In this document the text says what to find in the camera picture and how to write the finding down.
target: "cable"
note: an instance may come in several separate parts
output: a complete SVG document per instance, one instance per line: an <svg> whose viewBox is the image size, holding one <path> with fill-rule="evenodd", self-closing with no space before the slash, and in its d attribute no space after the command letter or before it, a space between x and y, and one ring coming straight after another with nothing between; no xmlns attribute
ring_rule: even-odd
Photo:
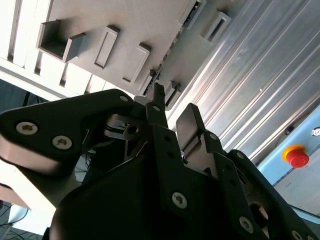
<svg viewBox="0 0 320 240"><path fill-rule="evenodd" d="M5 215L5 213L9 210L9 209L11 209L11 207L12 206L10 206L9 208L7 208L1 215L0 215L0 218L3 216L3 215Z"/></svg>
<svg viewBox="0 0 320 240"><path fill-rule="evenodd" d="M29 240L32 236L36 235L35 233L32 233L26 240Z"/></svg>
<svg viewBox="0 0 320 240"><path fill-rule="evenodd" d="M4 226L4 225L9 225L9 224L16 224L17 222L20 222L22 219L24 219L24 218L27 216L28 212L29 212L29 209L26 210L25 215L24 215L21 219L19 219L19 220L17 220L17 221L12 221L12 222L8 222L8 223L5 223L5 224L1 224L0 227L2 227L2 226Z"/></svg>
<svg viewBox="0 0 320 240"><path fill-rule="evenodd" d="M26 231L26 232L23 232L23 233L21 233L21 234L17 234L16 236L14 236L14 237L11 237L11 238L8 238L7 240L11 240L11 239L14 239L14 238L17 238L17 237L19 237L19 238L21 238L22 240L24 240L24 238L22 237L22 235L23 234L27 234L28 232Z"/></svg>

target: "white surface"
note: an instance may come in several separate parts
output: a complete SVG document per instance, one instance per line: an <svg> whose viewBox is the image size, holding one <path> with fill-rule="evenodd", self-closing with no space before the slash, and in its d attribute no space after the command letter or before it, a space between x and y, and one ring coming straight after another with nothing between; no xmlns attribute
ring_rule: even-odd
<svg viewBox="0 0 320 240"><path fill-rule="evenodd" d="M90 79L90 89L89 93L96 93L102 91L105 87L106 81L100 77L92 75Z"/></svg>
<svg viewBox="0 0 320 240"><path fill-rule="evenodd" d="M26 208L18 205L12 205L8 222L15 222L22 219L26 212ZM51 221L44 220L41 214L29 209L27 215L22 220L14 223L13 227L42 236L50 225Z"/></svg>
<svg viewBox="0 0 320 240"><path fill-rule="evenodd" d="M7 59L16 0L0 1L0 58Z"/></svg>
<svg viewBox="0 0 320 240"><path fill-rule="evenodd" d="M52 85L59 85L66 64L58 59L42 54L40 76Z"/></svg>
<svg viewBox="0 0 320 240"><path fill-rule="evenodd" d="M65 88L79 95L85 93L91 78L91 73L72 64L68 63L65 73Z"/></svg>
<svg viewBox="0 0 320 240"><path fill-rule="evenodd" d="M24 67L32 35L37 0L22 0L18 18L13 63Z"/></svg>
<svg viewBox="0 0 320 240"><path fill-rule="evenodd" d="M36 49L40 24L47 21L48 11L52 0L38 0L30 31L30 39L27 47L27 54L24 68L30 72L34 72L39 56L39 51Z"/></svg>

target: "metal plate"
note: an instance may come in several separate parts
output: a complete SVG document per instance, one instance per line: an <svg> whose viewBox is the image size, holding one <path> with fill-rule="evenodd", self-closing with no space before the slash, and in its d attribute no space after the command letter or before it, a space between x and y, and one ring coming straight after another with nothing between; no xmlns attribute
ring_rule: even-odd
<svg viewBox="0 0 320 240"><path fill-rule="evenodd" d="M167 113L169 127L192 102L226 151L260 162L320 103L319 10L316 0L246 1Z"/></svg>
<svg viewBox="0 0 320 240"><path fill-rule="evenodd" d="M158 69L195 2L54 0L49 19L61 20L59 35L64 40L85 33L86 40L73 64L138 95L149 71ZM95 62L106 26L116 27L119 33L102 69Z"/></svg>

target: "corrugated metal panel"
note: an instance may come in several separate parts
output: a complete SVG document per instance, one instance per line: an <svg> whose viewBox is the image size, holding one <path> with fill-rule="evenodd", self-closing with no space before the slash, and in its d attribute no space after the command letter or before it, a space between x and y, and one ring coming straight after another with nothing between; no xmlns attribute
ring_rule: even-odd
<svg viewBox="0 0 320 240"><path fill-rule="evenodd" d="M247 1L167 114L169 125L193 102L227 151L261 160L320 102L319 11L316 0Z"/></svg>

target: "black cable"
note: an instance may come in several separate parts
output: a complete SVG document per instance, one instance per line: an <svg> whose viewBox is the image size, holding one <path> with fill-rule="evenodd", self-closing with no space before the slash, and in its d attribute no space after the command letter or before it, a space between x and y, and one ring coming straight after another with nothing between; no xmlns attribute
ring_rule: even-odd
<svg viewBox="0 0 320 240"><path fill-rule="evenodd" d="M17 238L17 237L19 237L19 238L21 238L22 240L25 240L23 237L22 237L22 235L23 234L27 234L28 232L26 231L26 232L23 232L23 233L21 233L21 234L17 234L16 236L14 236L14 237L11 237L11 238L8 238L7 240L11 240L11 239L14 239L14 238Z"/></svg>
<svg viewBox="0 0 320 240"><path fill-rule="evenodd" d="M12 222L8 222L8 223L5 223L5 224L1 224L0 227L2 227L4 225L9 225L9 224L16 224L17 222L20 222L22 219L24 219L27 216L28 212L29 212L29 209L26 210L25 215L21 219L19 219L17 221L12 221Z"/></svg>
<svg viewBox="0 0 320 240"><path fill-rule="evenodd" d="M35 233L32 233L26 240L29 240L32 236L36 235Z"/></svg>
<svg viewBox="0 0 320 240"><path fill-rule="evenodd" d="M22 107L25 107L25 106L28 105L29 97L30 97L30 92L27 91L26 94L25 94L24 100L23 100Z"/></svg>
<svg viewBox="0 0 320 240"><path fill-rule="evenodd" d="M5 215L5 213L9 210L9 209L11 209L11 207L9 207L9 208L7 208L1 215L0 215L0 218L3 216L3 215Z"/></svg>
<svg viewBox="0 0 320 240"><path fill-rule="evenodd" d="M90 163L91 163L91 160L89 160L88 159L88 155L87 155L87 153L85 154L85 166L87 167L87 168L89 168L90 167Z"/></svg>

